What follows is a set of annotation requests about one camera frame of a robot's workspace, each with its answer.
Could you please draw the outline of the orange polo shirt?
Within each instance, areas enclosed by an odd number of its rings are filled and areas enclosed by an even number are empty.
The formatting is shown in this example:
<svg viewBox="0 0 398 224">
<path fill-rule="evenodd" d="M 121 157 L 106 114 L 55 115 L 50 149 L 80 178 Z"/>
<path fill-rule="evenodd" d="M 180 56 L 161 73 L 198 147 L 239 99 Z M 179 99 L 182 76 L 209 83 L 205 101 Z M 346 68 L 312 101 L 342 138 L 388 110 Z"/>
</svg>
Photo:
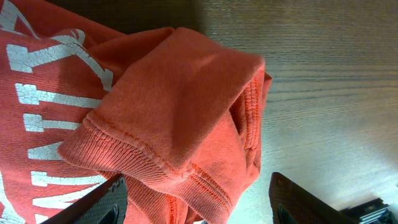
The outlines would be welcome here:
<svg viewBox="0 0 398 224">
<path fill-rule="evenodd" d="M 125 176 L 123 223 L 226 223 L 261 171 L 264 59 L 186 28 L 126 35 L 1 2 L 1 222 Z"/>
</svg>

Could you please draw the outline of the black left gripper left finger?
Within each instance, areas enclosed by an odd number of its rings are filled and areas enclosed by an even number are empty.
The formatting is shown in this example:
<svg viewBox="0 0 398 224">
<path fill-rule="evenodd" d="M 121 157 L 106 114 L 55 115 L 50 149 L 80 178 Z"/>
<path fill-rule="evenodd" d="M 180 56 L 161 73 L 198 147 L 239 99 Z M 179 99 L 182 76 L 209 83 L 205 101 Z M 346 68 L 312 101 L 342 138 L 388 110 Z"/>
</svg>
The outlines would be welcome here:
<svg viewBox="0 0 398 224">
<path fill-rule="evenodd" d="M 127 205 L 126 180 L 118 174 L 42 224 L 123 224 Z"/>
</svg>

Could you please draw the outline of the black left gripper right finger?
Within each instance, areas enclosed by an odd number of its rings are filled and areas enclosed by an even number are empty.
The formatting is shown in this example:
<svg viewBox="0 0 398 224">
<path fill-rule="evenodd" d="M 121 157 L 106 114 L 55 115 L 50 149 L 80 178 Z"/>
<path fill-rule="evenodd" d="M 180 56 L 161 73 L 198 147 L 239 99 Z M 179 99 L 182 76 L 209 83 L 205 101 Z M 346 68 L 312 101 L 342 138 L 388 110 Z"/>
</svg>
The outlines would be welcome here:
<svg viewBox="0 0 398 224">
<path fill-rule="evenodd" d="M 274 224 L 357 224 L 279 172 L 272 173 L 269 200 Z"/>
</svg>

